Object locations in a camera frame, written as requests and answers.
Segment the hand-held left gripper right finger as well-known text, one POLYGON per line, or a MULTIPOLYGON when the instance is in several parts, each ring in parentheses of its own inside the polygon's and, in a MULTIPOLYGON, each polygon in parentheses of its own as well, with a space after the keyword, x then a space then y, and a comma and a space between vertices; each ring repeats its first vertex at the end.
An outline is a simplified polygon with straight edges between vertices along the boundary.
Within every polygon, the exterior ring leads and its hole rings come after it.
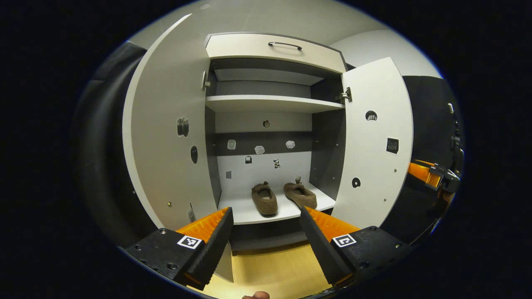
POLYGON ((329 284, 340 288, 378 276, 412 252, 377 226, 358 228, 304 206, 300 225, 329 284))

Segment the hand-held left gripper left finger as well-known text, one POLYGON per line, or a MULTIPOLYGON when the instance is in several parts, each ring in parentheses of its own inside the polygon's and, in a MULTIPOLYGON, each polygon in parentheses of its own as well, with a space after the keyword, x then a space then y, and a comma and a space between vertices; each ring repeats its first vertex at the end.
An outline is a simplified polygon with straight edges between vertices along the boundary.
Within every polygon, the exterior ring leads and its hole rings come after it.
POLYGON ((158 274, 202 291, 218 267, 233 225, 233 210, 226 207, 178 230, 159 228, 125 251, 158 274))

